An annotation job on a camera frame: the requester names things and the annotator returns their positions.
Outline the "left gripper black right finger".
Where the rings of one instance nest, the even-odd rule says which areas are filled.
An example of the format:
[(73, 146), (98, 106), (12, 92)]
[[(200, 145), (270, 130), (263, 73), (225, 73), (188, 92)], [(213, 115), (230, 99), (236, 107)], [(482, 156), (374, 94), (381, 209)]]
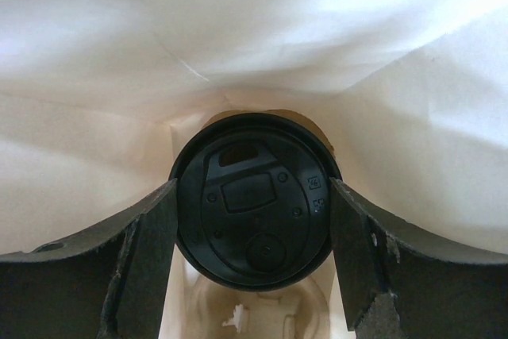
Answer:
[(330, 184), (348, 330), (358, 338), (506, 337), (506, 255), (411, 224), (339, 179)]

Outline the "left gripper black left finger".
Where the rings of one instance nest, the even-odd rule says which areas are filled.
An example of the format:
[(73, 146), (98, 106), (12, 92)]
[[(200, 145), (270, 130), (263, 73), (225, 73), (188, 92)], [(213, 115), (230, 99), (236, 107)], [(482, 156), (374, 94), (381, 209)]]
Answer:
[(176, 232), (176, 181), (32, 252), (1, 257), (3, 338), (157, 338)]

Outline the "pulp cardboard cup carrier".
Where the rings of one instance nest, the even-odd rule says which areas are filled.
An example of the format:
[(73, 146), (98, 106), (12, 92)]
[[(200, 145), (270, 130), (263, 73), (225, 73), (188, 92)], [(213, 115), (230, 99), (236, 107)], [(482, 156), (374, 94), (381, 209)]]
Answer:
[(329, 306), (310, 277), (275, 291), (238, 291), (199, 276), (185, 338), (329, 338)]

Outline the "black plastic cup lid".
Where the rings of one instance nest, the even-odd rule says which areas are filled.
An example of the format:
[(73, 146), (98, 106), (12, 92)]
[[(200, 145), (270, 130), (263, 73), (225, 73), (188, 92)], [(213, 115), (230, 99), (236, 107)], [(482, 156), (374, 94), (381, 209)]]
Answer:
[(300, 119), (242, 113), (202, 128), (175, 159), (184, 258), (203, 276), (242, 291), (289, 286), (332, 250), (326, 143)]

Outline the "brown paper bag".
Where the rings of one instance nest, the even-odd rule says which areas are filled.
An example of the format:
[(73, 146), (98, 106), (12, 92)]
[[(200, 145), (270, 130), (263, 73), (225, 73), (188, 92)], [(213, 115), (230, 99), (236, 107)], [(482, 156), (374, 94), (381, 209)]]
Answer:
[[(1, 257), (133, 206), (242, 113), (300, 119), (334, 179), (507, 257), (507, 0), (1, 0)], [(201, 275), (175, 242), (157, 338), (185, 338)], [(358, 338), (333, 248), (307, 277)]]

